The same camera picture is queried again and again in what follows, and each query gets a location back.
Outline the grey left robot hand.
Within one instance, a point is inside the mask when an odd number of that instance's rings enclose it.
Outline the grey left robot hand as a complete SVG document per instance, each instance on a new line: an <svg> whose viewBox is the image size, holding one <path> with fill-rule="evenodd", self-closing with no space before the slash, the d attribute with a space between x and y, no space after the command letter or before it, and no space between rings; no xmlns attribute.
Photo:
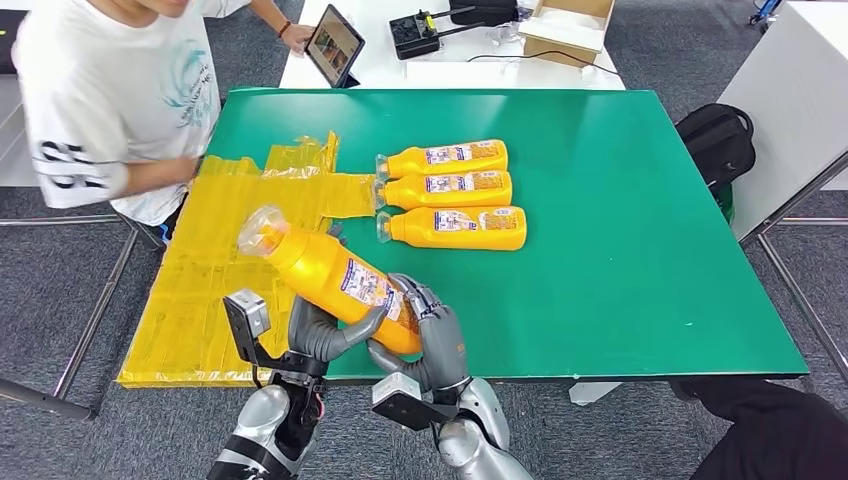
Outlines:
<svg viewBox="0 0 848 480"><path fill-rule="evenodd" d="M297 295L288 323L288 347L317 361L332 362L370 339L387 313L384 305L372 307L362 320L340 327L335 316Z"/></svg>

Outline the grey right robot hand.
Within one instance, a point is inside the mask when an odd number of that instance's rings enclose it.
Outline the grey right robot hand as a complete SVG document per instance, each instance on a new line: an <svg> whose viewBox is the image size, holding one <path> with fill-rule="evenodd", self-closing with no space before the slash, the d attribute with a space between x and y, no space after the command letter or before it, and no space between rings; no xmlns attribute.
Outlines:
<svg viewBox="0 0 848 480"><path fill-rule="evenodd" d="M455 311L433 290L412 277L390 273L388 278L403 293L419 327L422 356L407 362L376 340L366 342L373 362L384 372L402 372L423 391L444 390L470 378L465 341Z"/></svg>

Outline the person's left hand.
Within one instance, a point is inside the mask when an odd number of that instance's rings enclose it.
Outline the person's left hand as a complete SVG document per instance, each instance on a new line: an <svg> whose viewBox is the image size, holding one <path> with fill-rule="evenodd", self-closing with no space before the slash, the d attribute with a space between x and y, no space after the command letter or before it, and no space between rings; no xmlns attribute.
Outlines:
<svg viewBox="0 0 848 480"><path fill-rule="evenodd" d="M315 28L309 25L288 22L279 31L279 39L289 48L290 52L302 56L314 34Z"/></svg>

